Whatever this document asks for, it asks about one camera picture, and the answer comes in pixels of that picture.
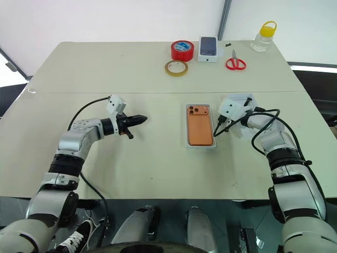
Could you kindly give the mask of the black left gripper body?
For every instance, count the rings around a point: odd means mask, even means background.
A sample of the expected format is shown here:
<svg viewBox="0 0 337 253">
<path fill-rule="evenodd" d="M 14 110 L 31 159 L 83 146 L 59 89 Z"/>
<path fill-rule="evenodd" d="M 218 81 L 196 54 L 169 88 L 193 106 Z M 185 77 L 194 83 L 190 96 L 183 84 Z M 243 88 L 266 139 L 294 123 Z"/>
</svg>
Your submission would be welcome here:
<svg viewBox="0 0 337 253">
<path fill-rule="evenodd" d="M 133 116 L 127 116 L 125 113 L 118 114 L 116 116 L 116 123 L 118 126 L 119 135 L 127 135 L 129 139 L 133 139 L 134 135 L 129 131 L 129 127 L 131 127 L 133 121 Z"/>
</svg>

